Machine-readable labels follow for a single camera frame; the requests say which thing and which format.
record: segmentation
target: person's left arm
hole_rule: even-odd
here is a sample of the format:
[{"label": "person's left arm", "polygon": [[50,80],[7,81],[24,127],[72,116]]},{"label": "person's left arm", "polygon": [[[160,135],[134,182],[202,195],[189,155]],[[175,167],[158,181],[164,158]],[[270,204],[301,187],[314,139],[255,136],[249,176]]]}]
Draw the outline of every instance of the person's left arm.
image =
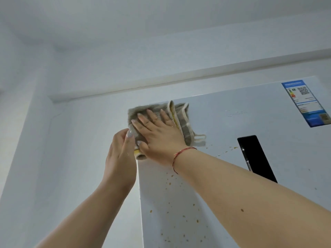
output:
[{"label": "person's left arm", "polygon": [[102,247],[110,226],[136,180],[135,140],[128,129],[114,135],[98,188],[37,248]]}]

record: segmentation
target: hand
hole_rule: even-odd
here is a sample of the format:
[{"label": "hand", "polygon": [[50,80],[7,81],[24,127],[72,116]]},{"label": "hand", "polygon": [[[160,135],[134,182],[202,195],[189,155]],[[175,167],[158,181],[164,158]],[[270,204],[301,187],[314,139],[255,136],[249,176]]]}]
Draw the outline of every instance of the hand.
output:
[{"label": "hand", "polygon": [[174,154],[187,148],[184,137],[175,123],[161,110],[162,122],[151,111],[147,110],[151,121],[142,114],[138,114],[139,123],[133,120],[134,127],[146,138],[148,143],[139,141],[140,151],[148,158],[167,166],[171,166]]},{"label": "hand", "polygon": [[137,175],[134,147],[135,140],[129,129],[114,135],[101,184],[114,183],[119,189],[130,192]]}]

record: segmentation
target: forearm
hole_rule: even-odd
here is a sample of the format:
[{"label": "forearm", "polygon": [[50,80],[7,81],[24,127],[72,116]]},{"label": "forearm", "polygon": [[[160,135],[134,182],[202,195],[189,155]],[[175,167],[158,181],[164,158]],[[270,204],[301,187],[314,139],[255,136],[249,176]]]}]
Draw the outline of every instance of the forearm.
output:
[{"label": "forearm", "polygon": [[330,213],[297,193],[197,150],[174,165],[242,248],[328,244]]},{"label": "forearm", "polygon": [[128,191],[101,184],[37,247],[102,247]]}]

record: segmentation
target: bracelet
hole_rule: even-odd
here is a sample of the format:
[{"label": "bracelet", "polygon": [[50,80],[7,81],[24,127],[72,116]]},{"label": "bracelet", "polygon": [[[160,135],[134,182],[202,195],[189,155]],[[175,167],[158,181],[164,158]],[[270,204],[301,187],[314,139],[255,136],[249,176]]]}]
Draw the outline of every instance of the bracelet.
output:
[{"label": "bracelet", "polygon": [[174,155],[175,157],[173,158],[173,161],[172,161],[172,168],[173,168],[173,171],[174,171],[174,172],[177,173],[177,171],[175,171],[175,168],[173,167],[173,164],[175,163],[176,158],[178,157],[178,155],[179,155],[180,153],[184,152],[185,150],[189,150],[189,149],[196,149],[196,148],[194,148],[194,147],[187,147],[187,148],[185,148],[185,149],[183,149],[183,150],[177,152],[177,153]]}]

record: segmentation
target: microfiber cloth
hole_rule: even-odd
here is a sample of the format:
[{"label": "microfiber cloth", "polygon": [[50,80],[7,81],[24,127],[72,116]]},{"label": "microfiber cloth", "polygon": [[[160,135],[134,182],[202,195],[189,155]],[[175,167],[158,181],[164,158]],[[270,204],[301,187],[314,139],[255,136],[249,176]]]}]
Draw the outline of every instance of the microfiber cloth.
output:
[{"label": "microfiber cloth", "polygon": [[[128,110],[128,127],[130,131],[135,136],[135,140],[137,141],[146,141],[146,138],[143,137],[142,134],[140,134],[135,127],[133,126],[131,120],[139,120],[137,114],[141,113],[145,117],[149,118],[146,110],[150,109],[152,112],[155,113],[155,115],[159,118],[159,120],[162,120],[160,115],[160,110],[163,109],[168,116],[171,118],[171,120],[175,123],[176,127],[180,130],[180,132],[183,134],[185,143],[187,146],[192,146],[194,143],[201,142],[205,140],[205,135],[197,135],[192,130],[190,121],[188,119],[188,103],[184,104],[174,104],[173,101],[169,101],[168,103],[164,104],[151,104],[151,105],[145,105],[145,106],[138,106],[132,109]],[[140,152],[139,146],[136,145],[134,155],[137,160],[144,160],[146,159],[146,156]]]}]

